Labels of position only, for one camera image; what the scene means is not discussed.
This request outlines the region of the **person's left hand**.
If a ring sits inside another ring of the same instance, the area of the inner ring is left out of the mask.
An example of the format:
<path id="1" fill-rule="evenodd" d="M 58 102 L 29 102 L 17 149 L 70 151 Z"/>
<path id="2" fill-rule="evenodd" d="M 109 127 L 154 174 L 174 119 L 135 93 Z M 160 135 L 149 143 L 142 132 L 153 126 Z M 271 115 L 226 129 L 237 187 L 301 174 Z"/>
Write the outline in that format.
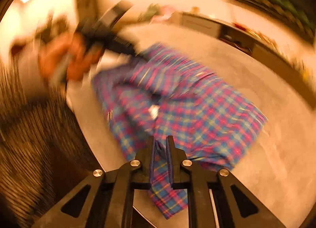
<path id="1" fill-rule="evenodd" d="M 78 82 L 90 71 L 91 66 L 98 63 L 103 53 L 104 49 L 98 43 L 87 48 L 80 33 L 63 33 L 40 49 L 40 74 L 46 82 L 51 80 L 62 59 L 68 55 L 70 63 L 66 70 L 66 80 Z"/>

